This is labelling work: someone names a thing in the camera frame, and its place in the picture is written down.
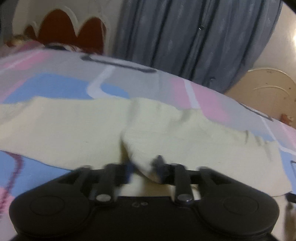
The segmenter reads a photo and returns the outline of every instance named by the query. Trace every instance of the scalloped headboard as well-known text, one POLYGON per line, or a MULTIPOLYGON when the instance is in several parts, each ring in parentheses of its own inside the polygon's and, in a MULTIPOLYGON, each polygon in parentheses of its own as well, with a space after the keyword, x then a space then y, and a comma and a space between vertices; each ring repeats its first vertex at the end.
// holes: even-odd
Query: scalloped headboard
POLYGON ((13 34, 110 55, 123 0, 19 0, 13 34))

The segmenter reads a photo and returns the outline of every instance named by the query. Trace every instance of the white cloth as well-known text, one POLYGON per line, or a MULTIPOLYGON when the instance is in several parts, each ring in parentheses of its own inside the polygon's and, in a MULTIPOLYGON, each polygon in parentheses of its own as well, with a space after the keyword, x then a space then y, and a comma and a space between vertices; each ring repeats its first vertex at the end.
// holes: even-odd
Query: white cloth
POLYGON ((0 105, 1 150, 68 169, 98 169, 124 160, 123 146, 146 176, 162 155, 188 169, 213 168, 271 196, 291 190, 275 142, 211 122, 201 110, 143 98, 37 97, 0 105))

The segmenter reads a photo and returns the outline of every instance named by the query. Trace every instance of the blue curtain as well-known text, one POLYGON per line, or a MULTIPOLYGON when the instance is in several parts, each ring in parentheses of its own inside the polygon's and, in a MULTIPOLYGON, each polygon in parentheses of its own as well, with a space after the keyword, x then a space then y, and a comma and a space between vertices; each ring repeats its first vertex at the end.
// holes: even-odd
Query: blue curtain
POLYGON ((125 0, 113 56, 218 92, 252 68, 280 0, 125 0))

